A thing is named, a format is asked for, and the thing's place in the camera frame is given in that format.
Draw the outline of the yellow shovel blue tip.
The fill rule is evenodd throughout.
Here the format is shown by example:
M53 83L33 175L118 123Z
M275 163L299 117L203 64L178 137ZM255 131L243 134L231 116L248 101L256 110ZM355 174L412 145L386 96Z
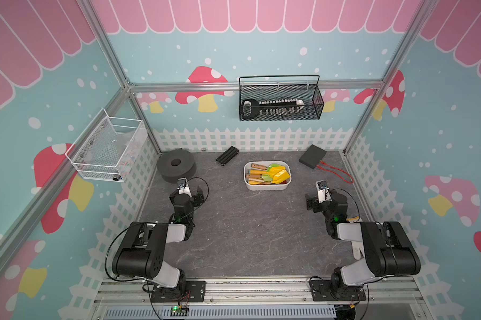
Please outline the yellow shovel blue tip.
M269 174L271 177L276 175L277 173L284 171L286 167L280 166L280 167L274 167L270 171L259 171L259 170L254 170L254 169L249 169L248 174Z

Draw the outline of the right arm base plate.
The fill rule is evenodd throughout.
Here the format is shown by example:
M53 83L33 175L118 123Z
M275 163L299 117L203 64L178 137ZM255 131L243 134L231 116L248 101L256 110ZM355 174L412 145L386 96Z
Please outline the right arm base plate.
M358 303L367 300L366 293L362 287L349 287L342 283L332 283L318 277L308 280L308 286L312 293L312 299L318 301L332 301L345 303Z

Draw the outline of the white plastic storage box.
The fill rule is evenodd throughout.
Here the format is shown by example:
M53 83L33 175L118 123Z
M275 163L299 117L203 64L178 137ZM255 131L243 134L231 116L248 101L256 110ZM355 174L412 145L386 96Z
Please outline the white plastic storage box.
M244 182L245 182L245 185L247 186L247 188L249 190L251 190L251 191L282 191L282 190L287 189L288 186L291 184L292 175L291 175L291 178L289 180L287 180L285 183L282 183L280 185L273 185L273 184L271 184L271 185L251 185L251 184L248 184L245 176L248 173L248 170L251 169L252 163L257 163L257 164L261 164L261 165L265 165L265 166L270 165L272 163L276 163L276 164L279 164L280 166L286 167L286 170L291 175L291 170L290 170L289 165L287 163L283 162L283 161L250 161L244 166L244 169L243 169Z

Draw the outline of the yellow shovel wooden handle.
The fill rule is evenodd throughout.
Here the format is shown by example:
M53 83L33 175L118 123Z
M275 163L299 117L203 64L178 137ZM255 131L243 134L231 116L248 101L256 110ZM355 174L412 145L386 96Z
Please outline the yellow shovel wooden handle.
M282 183L285 183L287 180L289 180L291 178L291 175L288 173L287 170L284 170L284 171L281 171L279 173L277 173L276 175L274 175L272 177L272 183L253 183L253 182L248 182L248 184L251 184L251 185L280 185Z

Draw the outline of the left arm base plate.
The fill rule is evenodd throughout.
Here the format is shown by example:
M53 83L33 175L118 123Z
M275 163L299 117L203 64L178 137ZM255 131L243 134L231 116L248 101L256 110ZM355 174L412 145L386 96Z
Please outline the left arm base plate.
M151 289L149 297L153 303L202 303L205 300L206 286L206 281L187 281L184 285L177 285L176 288Z

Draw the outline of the green shovel wooden handle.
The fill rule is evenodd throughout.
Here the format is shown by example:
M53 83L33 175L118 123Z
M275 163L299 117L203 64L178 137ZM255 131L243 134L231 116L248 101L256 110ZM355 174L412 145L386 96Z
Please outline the green shovel wooden handle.
M246 179L253 183L272 183L272 177L269 174L246 174Z

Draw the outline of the light green shovel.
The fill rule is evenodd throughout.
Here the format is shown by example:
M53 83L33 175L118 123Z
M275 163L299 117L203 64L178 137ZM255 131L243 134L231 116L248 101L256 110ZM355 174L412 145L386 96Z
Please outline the light green shovel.
M280 167L279 164L276 164L276 163L272 163L270 165L261 165L261 164L257 164L257 163L252 163L251 164L251 169L254 169L254 170L259 170L259 171L270 171L272 168L274 167Z

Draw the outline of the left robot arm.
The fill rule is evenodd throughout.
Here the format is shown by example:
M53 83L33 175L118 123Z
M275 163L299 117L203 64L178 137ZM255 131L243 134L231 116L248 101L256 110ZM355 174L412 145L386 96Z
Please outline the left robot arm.
M165 248L169 243L180 243L190 239L194 224L194 213L206 201L207 196L198 187L191 193L188 187L180 187L170 194L174 213L166 223L134 222L120 232L121 243L113 256L106 276L116 282L142 279L155 289L184 295L185 272L164 260Z

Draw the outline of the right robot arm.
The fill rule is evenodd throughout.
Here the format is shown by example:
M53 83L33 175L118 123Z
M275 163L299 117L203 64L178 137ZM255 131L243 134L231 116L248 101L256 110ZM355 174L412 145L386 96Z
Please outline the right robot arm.
M336 240L361 245L362 257L338 267L329 280L311 277L311 288L333 299L346 299L359 293L364 285L387 277L416 275L421 262L415 248L399 222L350 222L347 197L319 189L318 195L305 196L307 209L324 215L328 234Z

